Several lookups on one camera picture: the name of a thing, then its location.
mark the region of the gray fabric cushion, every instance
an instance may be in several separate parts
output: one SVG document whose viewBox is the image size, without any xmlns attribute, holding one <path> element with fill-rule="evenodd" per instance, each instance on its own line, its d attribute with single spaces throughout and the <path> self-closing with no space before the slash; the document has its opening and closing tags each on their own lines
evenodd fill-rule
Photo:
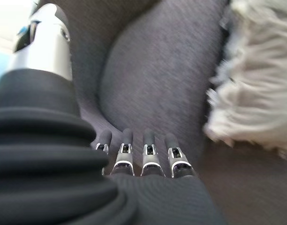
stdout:
<svg viewBox="0 0 287 225">
<path fill-rule="evenodd" d="M 100 85 L 103 114 L 119 130 L 135 130 L 141 165 L 142 132 L 153 129 L 168 172 L 163 135 L 179 138 L 195 164 L 203 149 L 205 91 L 221 50 L 219 21 L 226 0 L 164 0 L 120 35 Z"/>
</svg>

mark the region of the robotic finger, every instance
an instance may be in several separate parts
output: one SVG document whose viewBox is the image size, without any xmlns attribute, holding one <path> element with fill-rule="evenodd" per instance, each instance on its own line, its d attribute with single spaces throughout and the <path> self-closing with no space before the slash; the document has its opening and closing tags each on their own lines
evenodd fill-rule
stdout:
<svg viewBox="0 0 287 225">
<path fill-rule="evenodd" d="M 160 166 L 158 153 L 155 148 L 155 135 L 150 129 L 146 129 L 143 135 L 143 170 L 141 176 L 159 175 L 165 177 Z"/>
<path fill-rule="evenodd" d="M 112 139 L 112 133 L 110 130 L 105 130 L 100 134 L 96 150 L 104 151 L 106 154 L 109 152 L 109 146 Z"/>
<path fill-rule="evenodd" d="M 192 165 L 188 162 L 185 154 L 179 148 L 176 136 L 167 134 L 165 143 L 166 148 L 168 149 L 168 161 L 172 172 L 172 178 L 195 176 L 196 173 Z"/>
<path fill-rule="evenodd" d="M 133 131 L 129 128 L 123 131 L 123 143 L 117 154 L 116 163 L 110 174 L 125 173 L 134 176 L 133 170 Z"/>
</svg>

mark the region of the black fingertip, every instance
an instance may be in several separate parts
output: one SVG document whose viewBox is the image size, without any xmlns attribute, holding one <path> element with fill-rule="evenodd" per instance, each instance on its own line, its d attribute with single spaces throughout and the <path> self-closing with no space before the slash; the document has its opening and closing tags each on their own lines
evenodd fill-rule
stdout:
<svg viewBox="0 0 287 225">
<path fill-rule="evenodd" d="M 143 144 L 155 144 L 155 134 L 151 129 L 146 129 L 143 134 Z"/>
<path fill-rule="evenodd" d="M 166 148 L 175 148 L 179 147 L 177 137 L 171 133 L 167 134 L 165 137 Z"/>
<path fill-rule="evenodd" d="M 110 130 L 104 130 L 100 134 L 100 138 L 99 138 L 98 142 L 101 143 L 102 145 L 107 144 L 108 146 L 110 146 L 111 139 L 112 139 L 111 131 Z"/>
<path fill-rule="evenodd" d="M 132 144 L 133 143 L 133 131 L 130 128 L 124 129 L 123 131 L 123 143 Z"/>
</svg>

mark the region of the brown floor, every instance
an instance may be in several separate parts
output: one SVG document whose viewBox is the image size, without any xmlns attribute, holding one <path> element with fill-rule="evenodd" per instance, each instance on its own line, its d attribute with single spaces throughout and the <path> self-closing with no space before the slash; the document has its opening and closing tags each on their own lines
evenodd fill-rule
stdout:
<svg viewBox="0 0 287 225">
<path fill-rule="evenodd" d="M 231 225 L 287 225 L 287 160 L 259 146 L 208 142 L 198 167 Z"/>
</svg>

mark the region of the white fluffy pillow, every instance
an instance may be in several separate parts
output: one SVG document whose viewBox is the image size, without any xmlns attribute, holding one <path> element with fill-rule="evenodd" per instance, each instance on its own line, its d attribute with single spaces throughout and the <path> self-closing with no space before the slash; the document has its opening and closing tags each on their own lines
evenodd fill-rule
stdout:
<svg viewBox="0 0 287 225">
<path fill-rule="evenodd" d="M 249 141 L 287 153 L 287 0 L 233 0 L 226 60 L 209 95 L 213 140 Z"/>
</svg>

